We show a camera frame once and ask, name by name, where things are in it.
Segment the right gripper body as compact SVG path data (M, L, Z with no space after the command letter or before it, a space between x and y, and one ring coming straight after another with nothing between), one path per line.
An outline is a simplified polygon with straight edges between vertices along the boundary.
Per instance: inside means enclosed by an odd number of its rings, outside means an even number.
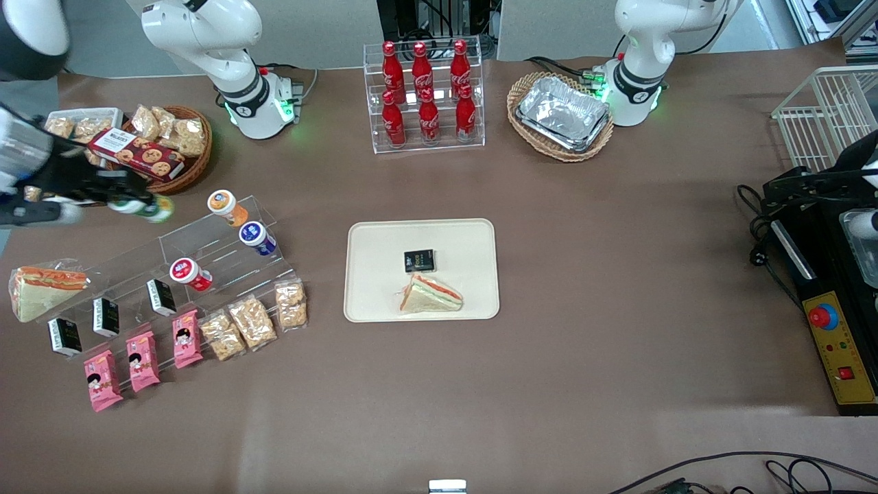
M35 187L47 193L47 170L56 138L26 121L5 104L1 108L1 197L9 201Z

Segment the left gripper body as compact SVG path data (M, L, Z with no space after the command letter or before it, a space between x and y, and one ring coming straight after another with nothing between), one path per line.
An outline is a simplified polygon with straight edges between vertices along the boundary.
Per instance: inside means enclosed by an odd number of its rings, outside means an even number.
M863 169L876 171L876 143L877 130L869 132L865 137L847 146L832 167L832 185L868 190L866 184L869 184L871 189L876 190L877 178L875 174L865 177L853 175L853 172L859 172Z

